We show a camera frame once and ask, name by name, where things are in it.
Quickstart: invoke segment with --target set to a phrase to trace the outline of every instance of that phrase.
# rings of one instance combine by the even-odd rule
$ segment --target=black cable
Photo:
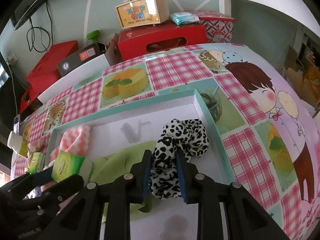
[[[13,70],[12,71],[12,74],[14,75],[14,77],[18,80],[18,82],[20,83],[20,85],[26,90],[27,89],[27,86],[21,82],[21,80],[17,77],[17,75],[15,74],[15,72]]]
[[[48,48],[50,47],[50,41],[51,41],[51,38],[50,38],[50,34],[48,33],[47,30],[45,30],[44,28],[41,28],[41,27],[34,27],[33,24],[32,24],[32,20],[31,20],[31,17],[29,18],[29,24],[30,24],[30,29],[27,31],[27,42],[28,42],[28,47],[29,47],[29,51],[31,52],[33,49],[35,49],[36,52],[39,52],[39,53],[43,53],[45,51],[48,52]],[[38,29],[40,30],[40,33],[41,33],[41,43],[42,43],[42,31],[44,31],[48,37],[49,37],[49,44],[48,44],[48,47],[45,47],[42,43],[42,45],[44,46],[44,49],[43,51],[40,51],[40,50],[37,50],[36,47],[35,47],[35,29]],[[30,42],[29,42],[29,38],[28,38],[28,34],[29,32],[31,31],[31,47],[30,47]]]
[[[52,40],[52,45],[53,45],[54,43],[53,43],[53,31],[52,31],[52,19],[51,19],[49,10],[48,10],[48,1],[45,2],[45,6],[47,7],[47,13],[48,13],[48,16],[49,16],[49,19],[50,19],[50,24],[51,24],[51,40]]]

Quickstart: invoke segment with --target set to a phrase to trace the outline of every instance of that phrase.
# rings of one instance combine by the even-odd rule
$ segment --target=wet wipes pack
[[[176,25],[183,25],[188,23],[199,22],[199,17],[195,14],[188,12],[178,12],[170,15],[171,20]]]

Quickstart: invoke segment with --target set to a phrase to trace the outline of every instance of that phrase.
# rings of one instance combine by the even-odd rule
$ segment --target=wooden gift box
[[[123,29],[170,19],[167,0],[129,0],[116,6],[116,12]]]

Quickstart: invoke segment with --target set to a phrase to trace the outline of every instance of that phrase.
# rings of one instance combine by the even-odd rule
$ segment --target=metal screw
[[[124,179],[132,179],[133,175],[131,173],[127,173],[123,175]]]
[[[198,180],[202,180],[202,179],[204,179],[204,175],[202,173],[198,173],[195,175],[195,178]]]
[[[94,189],[96,187],[96,184],[94,183],[94,182],[90,182],[90,183],[88,183],[88,185],[87,185],[87,188],[88,189]]]
[[[241,188],[241,183],[238,182],[238,181],[235,181],[235,182],[232,183],[232,186],[233,186],[234,188]]]
[[[37,211],[37,214],[38,214],[39,216],[42,216],[42,215],[44,214],[44,210],[43,210],[43,209],[38,210],[38,211]]]

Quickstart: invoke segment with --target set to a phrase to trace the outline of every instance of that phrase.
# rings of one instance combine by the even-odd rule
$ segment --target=patterned gift box
[[[209,43],[230,43],[235,19],[213,11],[188,11],[199,17],[205,26]]]

